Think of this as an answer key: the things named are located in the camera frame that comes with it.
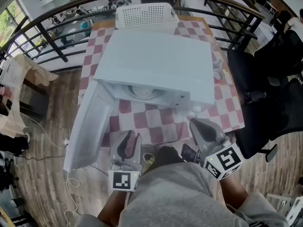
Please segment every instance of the checkered tablecloth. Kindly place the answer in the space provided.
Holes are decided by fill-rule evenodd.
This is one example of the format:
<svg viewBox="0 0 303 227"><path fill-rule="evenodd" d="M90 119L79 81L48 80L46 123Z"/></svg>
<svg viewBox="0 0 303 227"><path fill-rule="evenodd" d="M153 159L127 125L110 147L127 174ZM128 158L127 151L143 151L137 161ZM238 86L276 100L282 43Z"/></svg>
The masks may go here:
<svg viewBox="0 0 303 227"><path fill-rule="evenodd" d="M175 35L209 42L213 61L223 60L220 47L211 30L206 26L203 22L198 21L180 21ZM114 30L115 28L111 27L91 32L83 62L79 104L89 81L93 79L102 53ZM230 74L227 71L224 71L224 73L225 80L215 80L214 106L200 113L186 111L177 113L167 107L118 100L109 119L102 146L110 146L110 143L118 137L120 132L126 130L134 131L132 138L135 134L140 133L142 144L157 144L190 138L189 119L191 117L207 118L216 122L224 132L244 127L236 88Z"/></svg>

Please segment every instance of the tree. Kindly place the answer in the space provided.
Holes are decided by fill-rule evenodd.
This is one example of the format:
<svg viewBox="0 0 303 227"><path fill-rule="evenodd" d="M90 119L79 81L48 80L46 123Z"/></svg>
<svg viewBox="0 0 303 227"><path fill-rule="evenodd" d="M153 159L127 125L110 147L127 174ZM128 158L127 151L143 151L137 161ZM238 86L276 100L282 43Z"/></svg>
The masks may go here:
<svg viewBox="0 0 303 227"><path fill-rule="evenodd" d="M11 4L8 5L8 11L13 17L16 17L17 6L18 4L16 3L16 1L13 1ZM12 22L10 20L7 10L4 10L0 14L0 35L5 33L5 31L8 29L11 23Z"/></svg>
<svg viewBox="0 0 303 227"><path fill-rule="evenodd" d="M0 14L0 35L4 34L5 31L8 29L8 19L9 15L7 11L3 11Z"/></svg>

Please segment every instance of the floor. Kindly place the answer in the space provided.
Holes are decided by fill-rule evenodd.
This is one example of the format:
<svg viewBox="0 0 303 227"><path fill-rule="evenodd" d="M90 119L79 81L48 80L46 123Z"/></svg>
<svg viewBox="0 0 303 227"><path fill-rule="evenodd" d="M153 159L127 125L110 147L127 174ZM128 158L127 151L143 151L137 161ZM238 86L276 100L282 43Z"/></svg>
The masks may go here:
<svg viewBox="0 0 303 227"><path fill-rule="evenodd" d="M62 141L69 138L73 121L77 112L77 95L80 80L80 70L59 73L59 78L49 86L50 104L48 114L41 125L45 128L50 139L59 147ZM23 97L28 97L29 89L24 88ZM15 171L20 178L18 189L26 200L26 209L37 221L39 226L66 226L64 212L75 209L69 193L66 190L67 174L62 170L65 150L54 147L41 128L24 118L28 130L32 134L30 149L25 152L27 158L42 159L46 156L57 156L41 161L15 158ZM270 148L278 144L278 154L266 163L264 155L257 154L245 161L236 175L248 192L260 191L274 194L300 193L296 184L303 174L303 132L291 133L270 142ZM106 171L108 166L109 149L100 150L97 168ZM71 195L78 205L77 212L97 215L108 198L107 177L100 171L89 167L81 169L70 175L80 181L79 188L68 184ZM209 176L215 198L223 204L223 196L218 182ZM269 201L278 207L277 201ZM67 216L73 226L75 219L72 212Z"/></svg>
<svg viewBox="0 0 303 227"><path fill-rule="evenodd" d="M110 19L110 18L114 18L114 17L113 16L107 17L107 16L99 15L99 16L90 17L89 19L92 19L93 23L98 23L98 22L101 22L101 21L104 21L104 20L107 20L107 19ZM62 31L61 31L60 34L58 34L58 36L68 34L68 33L74 32L76 30L80 30L80 25L83 21L84 20L77 20L75 23L70 23L70 24L66 24L66 25L61 26ZM86 38L84 33L78 33L78 34L66 37L67 40L73 40L74 42L78 42L78 41L80 41L84 38ZM55 40L55 43L56 43L57 46L62 46L63 45L63 43L61 42L60 39ZM45 48L42 49L41 52L46 52L50 49L52 49L52 47L48 44Z"/></svg>

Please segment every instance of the window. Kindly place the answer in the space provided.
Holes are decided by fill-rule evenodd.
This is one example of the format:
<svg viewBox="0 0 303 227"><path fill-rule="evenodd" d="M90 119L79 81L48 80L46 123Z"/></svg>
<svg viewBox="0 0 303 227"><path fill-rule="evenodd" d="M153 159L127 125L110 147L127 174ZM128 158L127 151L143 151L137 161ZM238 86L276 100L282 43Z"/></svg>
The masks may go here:
<svg viewBox="0 0 303 227"><path fill-rule="evenodd" d="M14 32L17 25L9 17L7 10L0 14L0 46L3 46L11 34Z"/></svg>
<svg viewBox="0 0 303 227"><path fill-rule="evenodd" d="M13 34L14 30L17 26L21 23L21 21L25 18L25 12L23 11L22 7L20 6L18 0L13 0L7 8L0 14L0 46L3 46L10 36ZM22 27L27 25L30 22L28 19ZM38 34L38 30L33 27L30 30L25 32L25 35L20 35L14 43L8 49L9 52L13 51L16 47L20 46L29 38L33 37L34 35ZM33 48L35 40L38 38L33 39L33 44L30 42L22 45L19 49L15 50L12 53L12 56L15 56L20 53L24 53L26 50ZM38 54L39 50L32 50L28 54L30 56L35 56Z"/></svg>

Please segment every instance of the black cable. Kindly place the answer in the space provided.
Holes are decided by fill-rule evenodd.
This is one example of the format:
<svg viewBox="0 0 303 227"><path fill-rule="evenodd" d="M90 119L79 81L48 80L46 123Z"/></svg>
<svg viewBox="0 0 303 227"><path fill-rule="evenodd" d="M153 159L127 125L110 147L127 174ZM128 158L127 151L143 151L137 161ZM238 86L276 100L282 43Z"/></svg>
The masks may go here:
<svg viewBox="0 0 303 227"><path fill-rule="evenodd" d="M65 155L64 155L64 156L57 156L57 157L44 157L44 158L42 158L42 159L37 159L37 158L35 158L35 157L26 158L26 157L24 157L24 156L16 156L16 155L11 154L11 153L8 153L8 152L5 152L5 153L7 153L7 154L9 154L9 155L12 155L12 156L15 156L15 157L24 158L24 159L27 160L27 161L29 161L29 160L31 160L31 159L34 159L34 160L36 160L36 161L42 161L42 160L45 160L45 159L48 159L48 158L62 158L62 157L65 156Z"/></svg>
<svg viewBox="0 0 303 227"><path fill-rule="evenodd" d="M100 172L102 172L103 174L105 174L106 176L108 176L108 174L107 173L105 173L104 171L101 171L99 168L96 168L95 166L93 166L93 165L90 165L91 167L93 167L93 168L95 168L95 169L97 169L98 171L100 171Z"/></svg>
<svg viewBox="0 0 303 227"><path fill-rule="evenodd" d="M64 157L64 156L57 156L57 157L44 157L44 158L42 158L42 159L37 159L37 158L35 158L35 157L31 157L31 158L26 158L26 157L24 157L24 156L16 156L16 155L14 155L14 154L11 154L11 153L8 153L8 152L5 152L5 153L7 153L7 154L9 154L9 155L12 155L12 156L15 156L15 157L19 157L19 158L24 158L25 160L31 160L31 159L34 159L34 160L36 160L36 161L42 161L42 160L44 160L44 159L48 159L48 158L61 158L61 157ZM104 171L102 171L102 170L100 170L99 168L96 168L95 166L93 166L93 165L90 165L91 167L93 167L93 168L95 168L95 169L97 169L98 171L100 171L100 172L102 172L103 174L105 174L106 176L108 176L108 174L107 173L105 173Z"/></svg>

